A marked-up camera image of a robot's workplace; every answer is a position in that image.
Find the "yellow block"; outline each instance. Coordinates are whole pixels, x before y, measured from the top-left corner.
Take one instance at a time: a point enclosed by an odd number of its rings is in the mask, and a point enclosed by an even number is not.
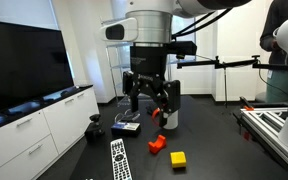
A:
[[[186,167],[186,158],[183,151],[171,153],[172,168]]]

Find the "white robot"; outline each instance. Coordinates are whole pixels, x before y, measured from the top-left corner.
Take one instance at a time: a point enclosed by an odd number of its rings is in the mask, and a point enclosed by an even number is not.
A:
[[[173,15],[192,18],[221,9],[244,5],[251,0],[127,0],[126,19],[100,29],[105,41],[133,42],[131,71],[123,74],[123,92],[130,96],[132,112],[138,110],[139,93],[149,95],[160,108],[159,125],[178,125],[180,82],[165,81],[167,54],[195,55],[192,42],[178,42],[172,35]],[[288,21],[277,32],[277,41],[288,53]],[[288,120],[279,138],[288,146]]]

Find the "black television screen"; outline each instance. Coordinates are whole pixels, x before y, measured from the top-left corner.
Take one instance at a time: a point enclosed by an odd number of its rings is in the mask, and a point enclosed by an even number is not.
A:
[[[60,31],[0,22],[0,111],[73,85]]]

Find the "wire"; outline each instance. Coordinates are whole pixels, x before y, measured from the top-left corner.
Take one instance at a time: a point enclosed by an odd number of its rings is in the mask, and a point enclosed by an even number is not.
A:
[[[185,33],[183,33],[183,34],[174,34],[174,35],[172,35],[172,39],[175,39],[176,37],[186,36],[186,35],[192,34],[192,33],[194,33],[194,32],[197,32],[197,31],[199,31],[199,30],[201,30],[201,29],[209,26],[210,24],[216,22],[217,20],[219,20],[220,18],[222,18],[223,16],[225,16],[225,15],[226,15],[228,12],[230,12],[231,10],[232,10],[232,8],[226,9],[226,10],[225,10],[224,12],[222,12],[220,15],[216,16],[216,17],[213,18],[212,20],[208,21],[207,23],[205,23],[205,24],[201,25],[200,27],[195,28],[195,29],[193,29],[193,30],[191,30],[191,31],[187,31],[187,32],[185,32]]]
[[[267,84],[268,86],[271,86],[271,87],[273,87],[273,88],[281,91],[282,93],[284,93],[285,95],[288,96],[288,93],[287,93],[287,92],[285,92],[285,91],[283,91],[282,89],[280,89],[280,88],[278,88],[278,87],[276,87],[276,86],[273,86],[272,84],[269,84],[267,81],[265,81],[265,80],[262,78],[261,69],[259,69],[258,72],[259,72],[260,79],[261,79],[265,84]]]
[[[191,25],[187,26],[186,28],[182,29],[181,31],[175,33],[175,34],[181,34],[185,31],[187,31],[188,29],[190,29],[191,27],[195,26],[196,24],[202,22],[204,19],[208,18],[210,15],[212,15],[215,11],[211,12],[211,13],[208,13],[206,14],[205,16],[203,16],[201,19],[195,21],[194,23],[192,23]]]
[[[118,113],[118,114],[115,116],[115,119],[114,119],[115,123],[120,122],[120,121],[122,121],[123,119],[130,119],[131,121],[135,121],[135,120],[136,120],[137,118],[139,118],[140,115],[141,115],[138,111],[135,112],[135,113],[129,114],[128,112],[130,112],[130,111],[131,111],[131,109],[128,109],[128,110],[125,111],[124,114],[123,114],[123,113]]]
[[[211,61],[216,61],[215,59],[211,59],[211,58],[208,58],[208,57],[205,57],[205,56],[200,56],[200,55],[195,55],[195,56],[203,58],[203,59],[211,60]]]

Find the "cabinet drawer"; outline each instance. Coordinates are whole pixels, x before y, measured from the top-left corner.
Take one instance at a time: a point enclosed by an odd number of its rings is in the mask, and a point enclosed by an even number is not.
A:
[[[49,135],[0,167],[0,179],[32,179],[51,163],[57,155],[53,139]]]
[[[91,122],[89,117],[94,114],[99,114],[94,89],[87,89],[79,94],[76,94],[75,96],[78,109],[77,115],[81,115],[79,118],[83,120],[84,126],[87,127]]]
[[[42,111],[0,128],[0,166],[50,134]]]
[[[76,97],[72,96],[43,109],[60,154],[79,137],[75,123],[76,104]]]

